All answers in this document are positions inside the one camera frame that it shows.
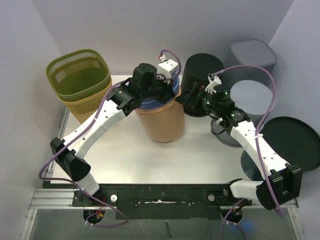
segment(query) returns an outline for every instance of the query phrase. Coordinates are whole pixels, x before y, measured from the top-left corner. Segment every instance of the screw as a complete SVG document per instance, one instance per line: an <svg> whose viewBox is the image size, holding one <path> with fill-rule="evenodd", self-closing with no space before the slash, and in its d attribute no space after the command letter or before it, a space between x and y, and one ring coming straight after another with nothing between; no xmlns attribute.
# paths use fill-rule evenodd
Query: screw
<svg viewBox="0 0 320 240"><path fill-rule="evenodd" d="M111 202L114 203L117 201L118 197L117 197L117 195L113 194L110 199L111 199Z"/></svg>
<svg viewBox="0 0 320 240"><path fill-rule="evenodd" d="M215 200L215 195L210 194L210 195L208 196L208 200L209 200L210 202L213 202L213 201Z"/></svg>

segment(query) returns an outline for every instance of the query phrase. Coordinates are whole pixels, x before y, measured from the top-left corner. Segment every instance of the wall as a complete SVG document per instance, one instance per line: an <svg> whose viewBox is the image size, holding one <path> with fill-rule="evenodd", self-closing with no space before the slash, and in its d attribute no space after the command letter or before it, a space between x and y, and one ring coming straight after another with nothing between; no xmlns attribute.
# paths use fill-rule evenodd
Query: wall
<svg viewBox="0 0 320 240"><path fill-rule="evenodd" d="M272 74L278 94L272 116L291 116L320 133L320 31L318 0L295 0L270 42L278 56ZM307 240L319 239L320 169L303 174L298 199Z"/></svg>
<svg viewBox="0 0 320 240"><path fill-rule="evenodd" d="M63 106L45 74L61 55L31 0L0 3L0 239L19 239Z"/></svg>
<svg viewBox="0 0 320 240"><path fill-rule="evenodd" d="M33 0L63 54L97 50L113 74L132 74L174 50L224 59L232 41L270 42L294 0Z"/></svg>

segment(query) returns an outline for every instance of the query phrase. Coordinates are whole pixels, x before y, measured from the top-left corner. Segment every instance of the white table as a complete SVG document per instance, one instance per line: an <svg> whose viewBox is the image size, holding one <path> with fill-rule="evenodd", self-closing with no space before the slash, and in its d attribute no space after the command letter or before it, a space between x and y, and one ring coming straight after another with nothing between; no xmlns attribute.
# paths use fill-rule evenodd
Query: white table
<svg viewBox="0 0 320 240"><path fill-rule="evenodd" d="M129 76L113 76L117 83ZM90 149L85 160L99 184L223 184L248 179L241 168L242 148L221 143L210 132L211 118L185 115L185 131L177 140L151 140L135 112L114 125ZM65 133L79 122L70 114ZM55 164L54 178L69 178ZM67 184L51 181L52 184Z"/></svg>

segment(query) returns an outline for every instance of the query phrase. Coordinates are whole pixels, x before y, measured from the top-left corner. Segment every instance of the perforated basket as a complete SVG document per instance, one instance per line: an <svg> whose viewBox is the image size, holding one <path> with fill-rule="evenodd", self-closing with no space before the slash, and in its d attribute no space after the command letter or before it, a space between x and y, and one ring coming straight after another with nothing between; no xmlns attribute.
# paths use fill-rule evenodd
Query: perforated basket
<svg viewBox="0 0 320 240"><path fill-rule="evenodd" d="M47 69L56 95L65 102L76 102L103 91L111 82L110 71L94 50L83 49L59 57Z"/></svg>
<svg viewBox="0 0 320 240"><path fill-rule="evenodd" d="M61 98L60 100L82 124L98 109L104 94L111 86L112 81L102 91L78 101L63 101Z"/></svg>

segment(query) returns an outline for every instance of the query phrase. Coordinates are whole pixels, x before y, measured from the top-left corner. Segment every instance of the purple cable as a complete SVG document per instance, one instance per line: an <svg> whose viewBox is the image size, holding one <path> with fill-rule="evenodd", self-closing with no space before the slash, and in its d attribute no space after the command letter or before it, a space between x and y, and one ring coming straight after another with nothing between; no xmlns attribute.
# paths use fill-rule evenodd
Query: purple cable
<svg viewBox="0 0 320 240"><path fill-rule="evenodd" d="M172 51L169 50L169 49L163 49L163 50L160 52L160 56L162 56L162 55L164 54L164 52L172 54L172 55L175 57L175 59L177 60L177 62L178 62L179 68L178 68L178 71L176 72L176 74L175 74L174 76L166 79L166 80L173 80L173 79L175 79L176 77L178 77L179 74L181 73L181 61L180 61L180 58L179 58L174 52L172 52Z"/></svg>
<svg viewBox="0 0 320 240"><path fill-rule="evenodd" d="M244 198L240 199L239 201L236 202L235 205L232 206L232 208L230 208L230 210L227 212L227 214L224 216L221 225L220 225L220 231L219 231L219 239L222 240L222 229L224 227L224 223L226 222L228 216L230 215L230 213L232 212L233 209L235 209L236 206L238 206L243 200L245 200ZM245 230L243 229L243 227L237 223L234 223L233 221L229 221L232 224L235 224L238 228L240 228L240 230L243 232L245 240L248 240L248 236L245 232Z"/></svg>
<svg viewBox="0 0 320 240"><path fill-rule="evenodd" d="M103 98L101 100L101 103L99 105L99 108L97 109L96 111L96 114L94 116L94 118L92 119L91 123L78 135L76 136L73 140L71 140L67 145L65 145L63 148L61 148L55 155L53 155L53 157L50 159L50 161L45 164L39 171L39 178L42 179L42 180L59 180L59 181L66 181L66 182L69 182L73 185L75 185L76 188L80 189L80 187L72 180L70 179L67 179L67 178L61 178L61 177L44 177L42 176L44 170L49 166L49 164L54 161L64 150L66 150L71 144L73 144L76 140L78 140L83 134L85 134L93 125L94 123L96 122L96 118L99 116L99 113L101 112L101 109L103 107L103 104L105 103L105 100L107 99L107 95L110 93L110 91L112 89L114 89L116 86L122 84L123 82L125 81L120 81L116 84L114 84L113 86L111 86L107 91L106 93L103 95ZM89 193L87 193L86 191L80 189L85 195L87 195L88 197L90 197L91 199L97 201L98 203L108 207L108 208L111 208L112 210L116 211L118 214L120 214L121 216L123 216L125 218L125 221L123 222L120 222L120 223L117 223L117 224L111 224L111 225L94 225L96 227L101 227L101 228L111 228L111 227L117 227L117 226L121 226L123 224L126 224L128 222L128 217L126 215L124 215L121 211L119 211L118 209L116 209L115 207L107 204L106 202L103 202L99 199L97 199L96 197L90 195Z"/></svg>
<svg viewBox="0 0 320 240"><path fill-rule="evenodd" d="M259 134L260 127L262 126L262 124L266 120L269 112L271 111L271 108L273 107L273 105L275 103L275 99L276 99L276 83L275 83L274 78L270 74L270 72L268 72L267 70L265 70L264 68L262 68L260 66L252 66L252 65L231 66L231 67L227 67L226 69L217 71L216 73L214 73L214 75L219 75L219 74L222 74L225 71L228 71L228 70L231 70L231 69L237 69L237 68L255 68L255 69L259 69L259 70L265 72L268 75L268 77L270 78L271 82L272 82L272 86L273 86L272 100L271 100L271 103L270 103L268 109L266 110L265 114L263 115L262 119L260 120L260 122L258 123L258 125L257 125L257 127L255 129L255 135L257 136ZM273 201L275 203L275 206L276 206L276 212L280 216L280 218L283 218L284 214L282 212L282 209L280 208L280 205L278 203L278 200L276 198L276 195L275 195L275 193L274 193L274 191L272 189L270 180L268 178L266 166L264 164L264 161L263 161L263 158L262 158L262 155L261 155L261 151L260 151L258 137L255 139L255 144L256 144L256 150L257 150L257 153L258 153L258 157L259 157L259 161L260 161L260 164L261 164L261 168L262 168L262 171L263 171L263 175L264 175L264 178L265 178L266 185L267 185L267 187L268 187L268 189L270 191L270 195L271 195L271 197L272 197L272 199L273 199Z"/></svg>

